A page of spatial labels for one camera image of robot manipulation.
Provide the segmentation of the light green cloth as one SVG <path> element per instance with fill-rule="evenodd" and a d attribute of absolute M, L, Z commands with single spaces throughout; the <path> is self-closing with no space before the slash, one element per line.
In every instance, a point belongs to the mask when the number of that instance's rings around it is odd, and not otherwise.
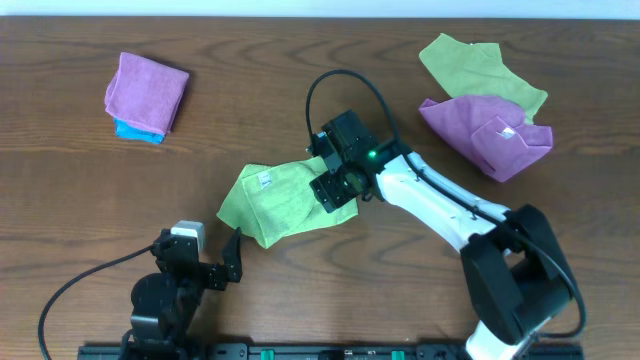
<path fill-rule="evenodd" d="M 326 171 L 319 157 L 278 166 L 247 164 L 217 216 L 264 249 L 284 237 L 340 225 L 358 215 L 357 201 L 326 212 L 310 187 Z"/>

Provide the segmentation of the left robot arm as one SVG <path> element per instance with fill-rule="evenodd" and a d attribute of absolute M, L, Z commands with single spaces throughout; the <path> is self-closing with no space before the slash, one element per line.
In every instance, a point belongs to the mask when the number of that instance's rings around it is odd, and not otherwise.
<path fill-rule="evenodd" d="M 205 359 L 204 345 L 187 332 L 205 291 L 224 291 L 243 275 L 236 228 L 222 251 L 222 263 L 199 260 L 203 227 L 184 222 L 163 229 L 150 252 L 159 268 L 141 278 L 131 291 L 131 329 L 123 335 L 120 359 Z"/>

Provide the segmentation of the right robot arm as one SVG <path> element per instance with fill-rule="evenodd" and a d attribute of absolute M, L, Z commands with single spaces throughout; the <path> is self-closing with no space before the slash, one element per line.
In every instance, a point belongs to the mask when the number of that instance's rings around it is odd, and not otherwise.
<path fill-rule="evenodd" d="M 460 256 L 479 323 L 459 355 L 467 359 L 562 359 L 547 350 L 543 326 L 578 300 L 573 274 L 545 215 L 517 210 L 466 191 L 427 165 L 398 138 L 384 143 L 347 111 L 311 132 L 309 152 L 327 169 L 311 181 L 332 213 L 377 198 L 416 217 Z"/>

